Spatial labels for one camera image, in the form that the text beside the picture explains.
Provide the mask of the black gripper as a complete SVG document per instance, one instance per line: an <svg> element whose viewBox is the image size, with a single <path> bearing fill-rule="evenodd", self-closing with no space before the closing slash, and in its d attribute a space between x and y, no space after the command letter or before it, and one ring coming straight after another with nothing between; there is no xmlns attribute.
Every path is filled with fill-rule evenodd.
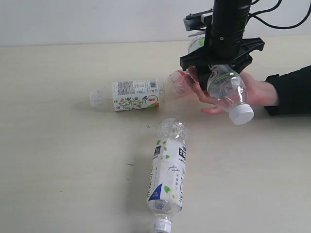
<svg viewBox="0 0 311 233"><path fill-rule="evenodd" d="M259 37L242 39L237 44L207 45L182 56L180 66L183 70L193 66L194 79L202 90L206 90L214 65L229 65L235 72L241 73L253 61L250 53L255 50L262 51L264 45Z"/></svg>

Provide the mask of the forearm in black sleeve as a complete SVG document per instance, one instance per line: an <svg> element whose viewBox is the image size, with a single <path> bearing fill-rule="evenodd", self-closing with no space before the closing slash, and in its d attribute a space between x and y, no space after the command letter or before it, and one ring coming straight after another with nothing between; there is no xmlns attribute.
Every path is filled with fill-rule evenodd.
<svg viewBox="0 0 311 233"><path fill-rule="evenodd" d="M311 67L272 75L265 80L276 90L278 104L265 106L270 116L309 115L311 113Z"/></svg>

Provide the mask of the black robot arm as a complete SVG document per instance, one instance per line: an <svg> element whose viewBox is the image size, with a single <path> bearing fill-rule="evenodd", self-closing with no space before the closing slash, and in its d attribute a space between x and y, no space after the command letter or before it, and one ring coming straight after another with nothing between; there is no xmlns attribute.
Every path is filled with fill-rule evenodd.
<svg viewBox="0 0 311 233"><path fill-rule="evenodd" d="M251 7L249 0L216 0L213 8L184 18L186 31L204 31L204 45L180 58L183 70L196 67L198 83L206 90L211 65L229 65L241 73L252 63L250 53L262 51L261 38L244 39Z"/></svg>

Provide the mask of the person's open bare hand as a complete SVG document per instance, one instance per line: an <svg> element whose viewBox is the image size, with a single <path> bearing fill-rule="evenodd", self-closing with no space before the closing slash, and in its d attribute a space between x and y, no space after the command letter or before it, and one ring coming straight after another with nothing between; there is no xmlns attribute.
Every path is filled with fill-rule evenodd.
<svg viewBox="0 0 311 233"><path fill-rule="evenodd" d="M268 82L259 82L247 72L240 73L247 88L247 103L252 106L278 106L279 99L274 86ZM198 83L196 69L189 68L189 74L185 75L187 85L197 95L198 99L207 104L214 104L213 99L206 91L203 91Z"/></svg>

